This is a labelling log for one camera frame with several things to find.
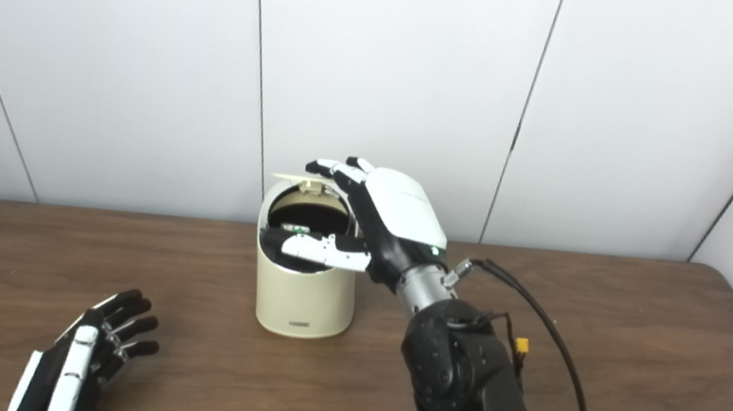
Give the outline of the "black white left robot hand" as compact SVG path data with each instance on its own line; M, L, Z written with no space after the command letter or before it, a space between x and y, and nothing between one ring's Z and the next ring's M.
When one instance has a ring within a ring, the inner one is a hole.
M159 342L137 337L158 327L152 305L131 289L91 306L52 346L31 353L7 411L97 411L103 388L127 362L158 353Z

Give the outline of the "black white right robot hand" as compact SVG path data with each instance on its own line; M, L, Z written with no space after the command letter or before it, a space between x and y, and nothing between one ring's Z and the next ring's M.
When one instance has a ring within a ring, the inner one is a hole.
M327 269L367 272L390 290L410 270L436 266L446 272L448 242L422 188L404 172L376 168L363 158L317 159L306 172L329 178L345 193L362 237L268 227L259 235L272 256L304 259Z

